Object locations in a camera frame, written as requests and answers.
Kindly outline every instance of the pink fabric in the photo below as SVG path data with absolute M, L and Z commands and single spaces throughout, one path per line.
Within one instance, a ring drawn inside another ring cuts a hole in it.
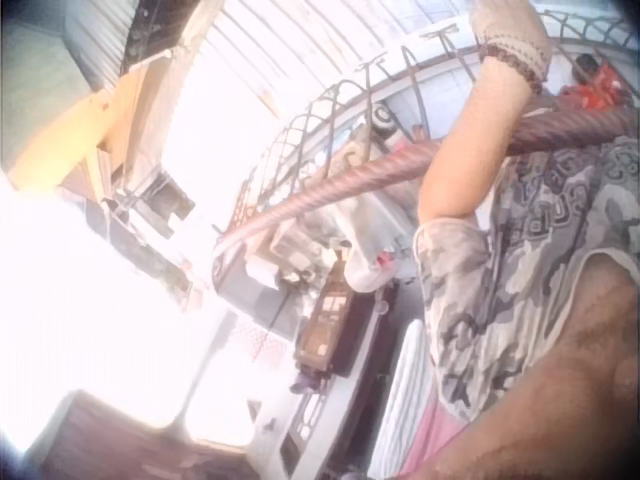
M 438 401 L 435 386 L 432 385 L 427 407 L 422 415 L 420 426 L 402 467 L 401 475 L 415 472 L 442 447 L 449 443 L 465 424 L 450 414 Z

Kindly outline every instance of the twisted rope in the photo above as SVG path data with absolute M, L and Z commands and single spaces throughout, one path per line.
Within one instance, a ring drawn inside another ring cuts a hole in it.
M 520 121 L 507 154 L 518 155 L 599 145 L 621 135 L 637 133 L 636 109 L 546 113 Z M 425 174 L 440 143 L 441 141 L 423 141 L 406 146 L 382 159 L 367 162 L 328 178 L 304 192 L 294 194 L 282 203 L 251 217 L 246 223 L 227 231 L 216 245 L 214 255 L 221 255 L 235 243 L 303 213 L 365 192 L 418 178 Z

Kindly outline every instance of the gray camouflage shirt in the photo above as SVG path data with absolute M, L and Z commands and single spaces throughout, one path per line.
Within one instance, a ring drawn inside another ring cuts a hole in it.
M 474 420 L 545 355 L 569 314 L 578 276 L 609 254 L 640 284 L 638 142 L 510 158 L 491 227 L 438 219 L 414 248 L 441 401 Z

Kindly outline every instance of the skin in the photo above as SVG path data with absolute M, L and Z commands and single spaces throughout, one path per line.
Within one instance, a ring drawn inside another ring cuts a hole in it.
M 421 223 L 468 218 L 485 198 L 531 90 L 487 58 L 425 176 Z M 638 291 L 605 255 L 587 261 L 556 345 L 492 408 L 405 479 L 601 478 L 637 429 Z

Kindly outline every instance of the hand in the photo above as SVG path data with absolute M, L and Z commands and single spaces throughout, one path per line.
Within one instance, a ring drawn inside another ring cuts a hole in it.
M 549 71 L 551 42 L 527 0 L 476 0 L 471 26 L 489 55 L 516 68 L 525 78 L 533 77 L 527 81 L 536 89 L 541 87 Z

